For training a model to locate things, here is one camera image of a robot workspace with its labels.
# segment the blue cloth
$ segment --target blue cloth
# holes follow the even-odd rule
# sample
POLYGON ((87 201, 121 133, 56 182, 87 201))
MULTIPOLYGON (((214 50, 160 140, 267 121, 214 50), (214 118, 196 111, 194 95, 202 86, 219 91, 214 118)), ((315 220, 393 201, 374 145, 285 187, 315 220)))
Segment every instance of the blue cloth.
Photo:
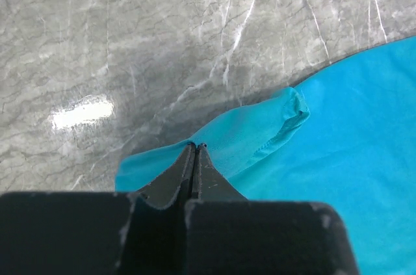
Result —
MULTIPOLYGON (((362 274, 416 274, 416 37, 344 59, 295 89, 227 112, 190 139, 208 144, 247 198, 334 206, 362 274)), ((127 158, 116 189, 145 185, 184 144, 127 158)))

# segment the turquoise fabric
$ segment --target turquoise fabric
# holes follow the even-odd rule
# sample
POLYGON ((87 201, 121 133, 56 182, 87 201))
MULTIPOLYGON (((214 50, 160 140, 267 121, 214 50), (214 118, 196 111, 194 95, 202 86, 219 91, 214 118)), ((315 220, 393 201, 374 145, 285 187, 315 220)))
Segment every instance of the turquoise fabric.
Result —
MULTIPOLYGON (((416 274, 416 37, 295 89, 227 112, 190 139, 207 143, 215 167, 250 199, 334 206, 362 274, 416 274)), ((116 189, 145 185, 186 142, 127 158, 116 189)))

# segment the marble table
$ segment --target marble table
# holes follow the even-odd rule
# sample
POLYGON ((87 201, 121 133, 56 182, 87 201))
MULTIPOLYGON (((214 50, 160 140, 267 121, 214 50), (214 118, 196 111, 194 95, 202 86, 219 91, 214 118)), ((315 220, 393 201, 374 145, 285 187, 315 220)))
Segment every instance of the marble table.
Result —
POLYGON ((0 191, 113 190, 171 144, 358 51, 416 0, 0 0, 0 191))

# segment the gray floor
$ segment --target gray floor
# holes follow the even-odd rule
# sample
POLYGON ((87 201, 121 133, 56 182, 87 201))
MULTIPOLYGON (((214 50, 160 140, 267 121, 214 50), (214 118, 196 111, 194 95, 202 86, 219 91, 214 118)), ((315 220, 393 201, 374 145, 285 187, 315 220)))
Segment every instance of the gray floor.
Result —
POLYGON ((416 0, 0 0, 0 190, 112 190, 122 157, 363 49, 416 0))

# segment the gray marble surface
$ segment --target gray marble surface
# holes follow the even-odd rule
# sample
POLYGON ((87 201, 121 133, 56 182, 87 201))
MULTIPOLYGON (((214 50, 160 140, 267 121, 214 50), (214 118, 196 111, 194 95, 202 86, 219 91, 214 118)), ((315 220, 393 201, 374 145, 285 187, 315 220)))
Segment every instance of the gray marble surface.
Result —
POLYGON ((416 33, 416 0, 0 0, 0 191, 112 190, 120 160, 416 33))

